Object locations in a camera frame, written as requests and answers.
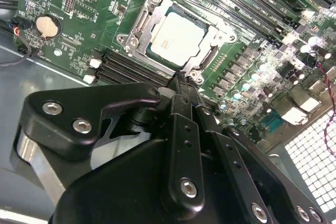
red and black wire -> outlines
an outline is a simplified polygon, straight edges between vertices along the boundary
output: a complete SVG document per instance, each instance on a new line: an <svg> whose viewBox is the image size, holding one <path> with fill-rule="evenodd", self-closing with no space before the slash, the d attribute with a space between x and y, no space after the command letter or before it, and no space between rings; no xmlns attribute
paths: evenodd
<svg viewBox="0 0 336 224"><path fill-rule="evenodd" d="M334 118L336 117L336 105L335 105L335 99L333 97L334 94L333 94L332 89L331 89L331 83L330 83L329 77L327 75L327 72L322 67L322 64L320 62L317 63L317 67L321 70L321 72L324 75L324 79L325 79L326 85L328 87L328 93L329 93L330 101L332 103L332 111L333 111L333 113L330 116L330 118L329 118L329 120L327 122L327 125L326 125L326 127L325 127L325 129L323 131L324 143L326 144L327 150L330 152L330 154L336 157L335 151L332 150L332 148L328 144L328 128L334 122Z"/></svg>
<svg viewBox="0 0 336 224"><path fill-rule="evenodd" d="M16 61L11 61L11 62L0 63L0 67L10 67L10 66L18 65L24 62L29 56L32 55L32 48L29 42L23 37L22 34L20 34L20 28L18 26L14 26L11 23L8 23L8 27L11 29L11 31L13 31L13 34L26 46L27 50L21 59L16 60Z"/></svg>

motherboard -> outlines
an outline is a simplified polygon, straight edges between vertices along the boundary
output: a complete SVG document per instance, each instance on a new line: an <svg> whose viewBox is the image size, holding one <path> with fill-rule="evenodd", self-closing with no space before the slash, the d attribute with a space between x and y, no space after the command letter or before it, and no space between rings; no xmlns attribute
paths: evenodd
<svg viewBox="0 0 336 224"><path fill-rule="evenodd" d="M305 124L335 82L336 0L20 0L36 55L91 85L194 79L218 123Z"/></svg>

mounting hole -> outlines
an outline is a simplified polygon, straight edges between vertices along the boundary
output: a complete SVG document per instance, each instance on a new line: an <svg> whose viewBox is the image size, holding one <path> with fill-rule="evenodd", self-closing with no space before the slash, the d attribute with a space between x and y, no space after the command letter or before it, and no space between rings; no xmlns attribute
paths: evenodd
<svg viewBox="0 0 336 224"><path fill-rule="evenodd" d="M181 100L184 104L189 104L189 101L187 98L181 97Z"/></svg>
<svg viewBox="0 0 336 224"><path fill-rule="evenodd" d="M232 146L229 145L229 144L226 145L226 148L227 148L229 151L232 151L232 150L233 150Z"/></svg>
<svg viewBox="0 0 336 224"><path fill-rule="evenodd" d="M185 131L191 132L191 128L188 125L184 126L184 129Z"/></svg>
<svg viewBox="0 0 336 224"><path fill-rule="evenodd" d="M151 95L156 95L156 92L154 90L152 90L152 89L148 89L147 91Z"/></svg>
<svg viewBox="0 0 336 224"><path fill-rule="evenodd" d="M188 148L191 148L191 147L193 146L188 140L184 141L184 144L185 144L185 146L187 146Z"/></svg>
<svg viewBox="0 0 336 224"><path fill-rule="evenodd" d="M242 167L242 165L240 164L240 162L234 161L233 164L240 169Z"/></svg>

cpu socket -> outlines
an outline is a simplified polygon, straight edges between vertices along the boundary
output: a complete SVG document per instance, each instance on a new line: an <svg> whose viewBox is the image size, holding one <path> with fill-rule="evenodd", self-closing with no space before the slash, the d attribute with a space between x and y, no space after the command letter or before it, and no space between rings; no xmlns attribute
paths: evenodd
<svg viewBox="0 0 336 224"><path fill-rule="evenodd" d="M219 28L174 0L146 0L130 33L117 35L129 56L170 75L177 70L201 72L224 43L236 40L228 25Z"/></svg>

perforated panel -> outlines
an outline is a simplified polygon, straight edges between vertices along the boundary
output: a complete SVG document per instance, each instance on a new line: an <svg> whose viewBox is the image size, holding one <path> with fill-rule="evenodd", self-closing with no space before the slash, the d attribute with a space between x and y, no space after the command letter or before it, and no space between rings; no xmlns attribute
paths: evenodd
<svg viewBox="0 0 336 224"><path fill-rule="evenodd" d="M285 146L323 212L336 210L336 158L327 151L323 135L332 113L330 111L318 119ZM335 123L330 125L328 132L328 144L335 147Z"/></svg>

